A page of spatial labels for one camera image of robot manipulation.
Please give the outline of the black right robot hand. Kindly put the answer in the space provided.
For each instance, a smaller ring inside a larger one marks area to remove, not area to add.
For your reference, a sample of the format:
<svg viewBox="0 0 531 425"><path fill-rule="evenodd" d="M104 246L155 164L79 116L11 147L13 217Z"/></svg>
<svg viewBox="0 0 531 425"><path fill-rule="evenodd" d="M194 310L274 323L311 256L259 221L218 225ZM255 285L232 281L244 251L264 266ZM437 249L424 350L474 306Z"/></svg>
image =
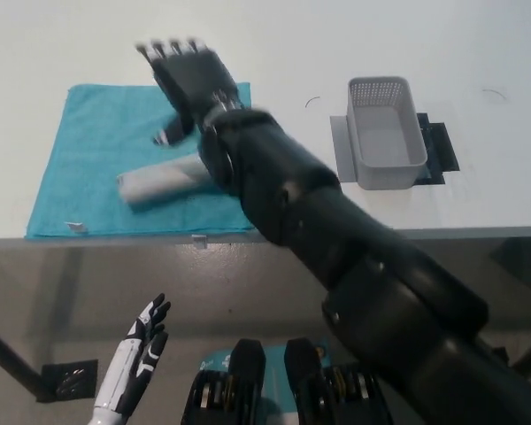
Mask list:
<svg viewBox="0 0 531 425"><path fill-rule="evenodd" d="M243 108L238 87L218 54L199 39L169 39L135 45L153 78L175 110L154 136L159 146L174 146L214 116Z"/></svg>

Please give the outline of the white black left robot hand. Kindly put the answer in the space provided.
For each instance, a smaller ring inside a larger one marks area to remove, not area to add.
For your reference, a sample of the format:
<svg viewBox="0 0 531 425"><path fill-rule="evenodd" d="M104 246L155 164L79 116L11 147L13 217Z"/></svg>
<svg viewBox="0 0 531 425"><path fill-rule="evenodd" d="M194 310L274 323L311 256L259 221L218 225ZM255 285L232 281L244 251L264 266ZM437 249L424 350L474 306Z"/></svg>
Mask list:
<svg viewBox="0 0 531 425"><path fill-rule="evenodd" d="M165 349L163 320L170 306L161 293L135 318L96 395L92 424L125 424L134 413Z"/></svg>

